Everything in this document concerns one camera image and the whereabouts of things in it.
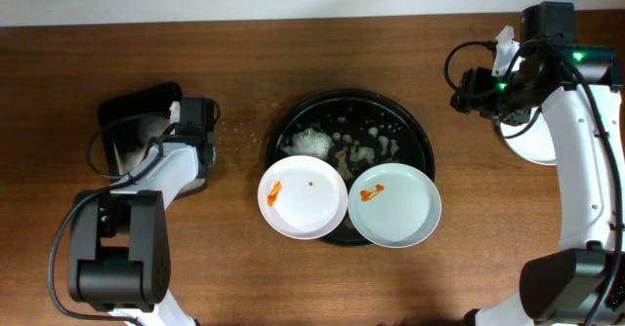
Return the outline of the pale blue plate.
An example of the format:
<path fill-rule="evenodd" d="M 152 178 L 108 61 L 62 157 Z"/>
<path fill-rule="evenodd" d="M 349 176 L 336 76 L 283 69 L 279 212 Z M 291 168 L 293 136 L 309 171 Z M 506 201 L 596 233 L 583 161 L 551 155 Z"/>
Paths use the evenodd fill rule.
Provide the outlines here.
<path fill-rule="evenodd" d="M 442 203 L 434 182 L 422 171 L 399 163 L 374 166 L 353 183 L 350 220 L 366 240 L 385 248 L 425 241 L 438 227 Z"/>

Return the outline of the white plate top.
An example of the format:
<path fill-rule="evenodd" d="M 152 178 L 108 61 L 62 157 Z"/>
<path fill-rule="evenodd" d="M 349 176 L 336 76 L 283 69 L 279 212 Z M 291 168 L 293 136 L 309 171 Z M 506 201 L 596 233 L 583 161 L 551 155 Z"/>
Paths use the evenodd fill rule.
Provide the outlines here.
<path fill-rule="evenodd" d="M 523 135 L 514 138 L 522 129 L 523 125 L 500 126 L 501 134 L 505 136 L 504 142 L 512 152 L 534 164 L 556 166 L 556 153 L 546 122 L 539 117 Z"/>

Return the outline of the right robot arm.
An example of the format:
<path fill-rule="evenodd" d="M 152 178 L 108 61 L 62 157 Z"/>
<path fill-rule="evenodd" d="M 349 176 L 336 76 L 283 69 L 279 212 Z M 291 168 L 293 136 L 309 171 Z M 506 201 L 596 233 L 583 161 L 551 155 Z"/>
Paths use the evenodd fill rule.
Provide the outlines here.
<path fill-rule="evenodd" d="M 624 321 L 622 81 L 616 53 L 582 45 L 572 4 L 545 1 L 521 30 L 487 43 L 494 64 L 467 70 L 451 106 L 476 111 L 519 138 L 543 120 L 562 202 L 560 249 L 527 262 L 518 291 L 474 309 L 467 325 L 620 325 Z"/>

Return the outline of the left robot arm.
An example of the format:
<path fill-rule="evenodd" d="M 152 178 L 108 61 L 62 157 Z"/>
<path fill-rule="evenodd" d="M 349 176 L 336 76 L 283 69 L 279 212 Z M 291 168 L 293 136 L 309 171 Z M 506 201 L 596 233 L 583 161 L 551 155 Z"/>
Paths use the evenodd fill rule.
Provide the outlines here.
<path fill-rule="evenodd" d="M 56 244 L 70 235 L 68 293 L 93 309 L 61 306 L 66 316 L 127 325 L 198 322 L 170 290 L 165 211 L 205 185 L 221 109 L 211 99 L 183 98 L 163 114 L 170 123 L 148 138 L 139 164 L 106 187 L 78 194 L 56 233 Z"/>

